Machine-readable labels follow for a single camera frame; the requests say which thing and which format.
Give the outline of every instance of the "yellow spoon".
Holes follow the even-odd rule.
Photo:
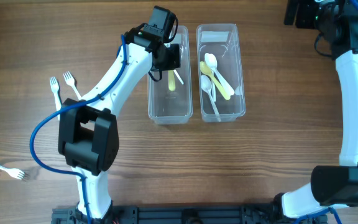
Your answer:
[[[221,83],[219,83],[219,81],[214,77],[214,75],[212,74],[212,70],[205,62],[200,62],[200,70],[203,74],[209,76],[212,79],[212,82],[215,83],[216,88],[218,88],[218,90],[221,92],[223,98],[225,100],[230,100],[230,95],[224,90]]]
[[[175,77],[173,76],[173,70],[168,71],[168,89],[170,91],[175,91],[175,89],[176,89]]]

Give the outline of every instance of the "plastic spoon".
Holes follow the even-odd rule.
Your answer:
[[[173,76],[173,70],[168,71],[168,89],[170,91],[175,91],[175,89],[176,89],[175,77]]]
[[[206,92],[209,96],[209,100],[211,100],[212,108],[216,115],[219,115],[218,109],[216,108],[215,102],[212,99],[211,90],[212,90],[212,83],[206,75],[201,76],[201,88],[204,92]]]
[[[208,67],[212,71],[214,71],[214,73],[216,74],[217,78],[221,82],[221,84],[222,84],[223,88],[226,90],[226,92],[231,96],[234,95],[233,88],[230,86],[230,84],[223,78],[223,76],[217,70],[218,62],[216,61],[215,55],[205,53],[204,57],[205,57],[205,63],[208,65]]]
[[[205,62],[200,62],[200,70],[203,74],[209,76],[212,79],[212,82],[215,83],[216,88],[221,92],[225,100],[230,100],[230,95],[224,90],[223,86],[219,81],[214,77],[212,70],[208,67]]]

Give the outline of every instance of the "wood surface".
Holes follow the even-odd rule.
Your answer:
[[[0,223],[50,223],[53,208],[77,203],[75,178],[40,168],[29,152],[32,130],[55,111],[48,79],[60,80],[63,99],[75,98],[67,70],[81,94],[90,91],[115,60],[119,35],[147,22],[154,5],[189,30],[193,116],[154,124],[141,79],[118,121],[120,150],[109,170],[115,205],[269,202],[307,184],[315,166],[338,165],[335,64],[314,51],[317,31],[283,25],[286,0],[0,4],[0,164],[30,175],[21,182],[0,172]],[[212,23],[239,30],[247,112],[233,123],[201,119],[196,28]],[[37,135],[37,154],[69,169],[57,136],[54,119]],[[339,214],[358,223],[358,208]]]

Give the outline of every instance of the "clear plastic container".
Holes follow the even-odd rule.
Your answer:
[[[201,114],[205,122],[234,121],[246,113],[244,81],[237,26],[235,24],[205,24],[197,27],[198,78],[200,83]],[[201,88],[200,62],[205,61],[205,53],[213,54],[217,70],[234,90],[227,100],[216,88],[216,115],[208,94]]]
[[[171,44],[180,45],[180,68],[176,71],[183,84],[173,72],[162,72],[162,79],[159,82],[148,77],[149,117],[156,124],[184,124],[193,115],[189,35],[185,26],[178,26],[177,35]],[[154,72],[153,75],[159,77],[158,72]]]

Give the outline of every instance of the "plastic fork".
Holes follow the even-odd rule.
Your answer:
[[[50,89],[52,90],[52,93],[55,97],[55,105],[56,105],[56,111],[60,110],[62,108],[62,101],[60,100],[59,96],[59,82],[57,82],[57,79],[55,77],[50,77]]]
[[[81,95],[78,92],[77,87],[75,86],[75,79],[74,79],[73,75],[70,73],[70,71],[67,71],[67,72],[63,73],[63,77],[65,78],[67,85],[72,87],[72,89],[75,92],[75,95],[77,95],[78,99],[80,100]]]
[[[7,172],[11,177],[22,180],[25,173],[17,168],[6,168],[0,165],[0,170]]]

